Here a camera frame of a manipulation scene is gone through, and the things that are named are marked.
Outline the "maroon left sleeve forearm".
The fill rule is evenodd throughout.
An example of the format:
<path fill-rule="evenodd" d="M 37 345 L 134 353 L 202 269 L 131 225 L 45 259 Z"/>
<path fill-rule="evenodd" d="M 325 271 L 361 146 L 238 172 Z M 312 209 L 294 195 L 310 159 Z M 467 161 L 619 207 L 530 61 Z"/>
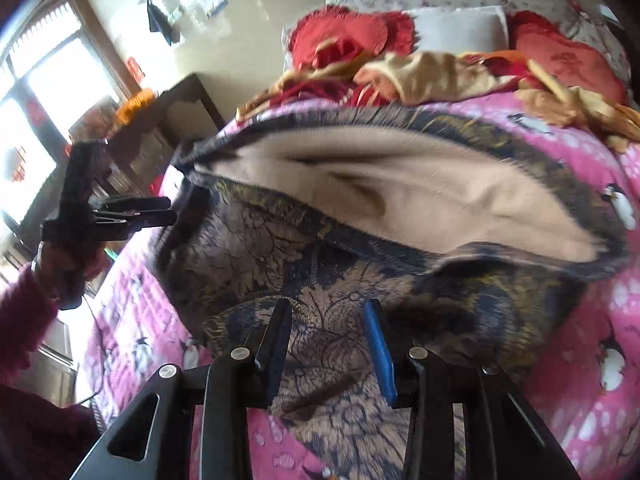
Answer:
<path fill-rule="evenodd" d="M 57 317 L 31 266 L 1 294 L 3 479 L 68 479 L 101 435 L 90 408 L 46 397 L 60 378 L 38 350 Z"/>

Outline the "left hand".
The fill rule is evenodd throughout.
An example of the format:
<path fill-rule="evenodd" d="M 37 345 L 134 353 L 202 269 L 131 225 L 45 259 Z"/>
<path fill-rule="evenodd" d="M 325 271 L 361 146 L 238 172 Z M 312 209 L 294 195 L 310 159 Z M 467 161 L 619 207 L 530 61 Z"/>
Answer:
<path fill-rule="evenodd" d="M 103 245 L 91 257 L 80 261 L 63 246 L 41 242 L 32 260 L 32 275 L 44 298 L 60 310 L 72 310 L 81 304 L 85 284 L 96 278 L 107 263 Z"/>

